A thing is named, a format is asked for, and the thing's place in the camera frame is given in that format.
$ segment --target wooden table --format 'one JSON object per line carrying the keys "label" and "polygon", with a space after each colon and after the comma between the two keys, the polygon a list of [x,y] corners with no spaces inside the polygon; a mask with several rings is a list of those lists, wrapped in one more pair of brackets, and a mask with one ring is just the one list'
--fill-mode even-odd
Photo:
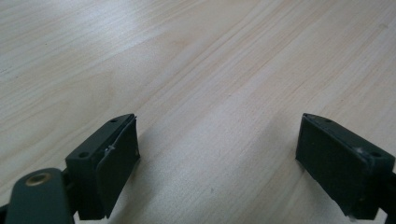
{"label": "wooden table", "polygon": [[93,223],[349,223],[294,159],[304,112],[396,155],[394,0],[0,3],[0,204],[135,113]]}

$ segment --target light wood grain surface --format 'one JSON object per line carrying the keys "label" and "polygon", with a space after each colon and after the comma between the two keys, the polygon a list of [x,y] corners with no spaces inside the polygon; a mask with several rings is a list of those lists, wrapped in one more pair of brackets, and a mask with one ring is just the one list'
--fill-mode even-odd
{"label": "light wood grain surface", "polygon": [[394,0],[0,2],[0,204],[135,113],[141,162],[81,223],[349,223],[294,159],[304,112],[396,155]]}

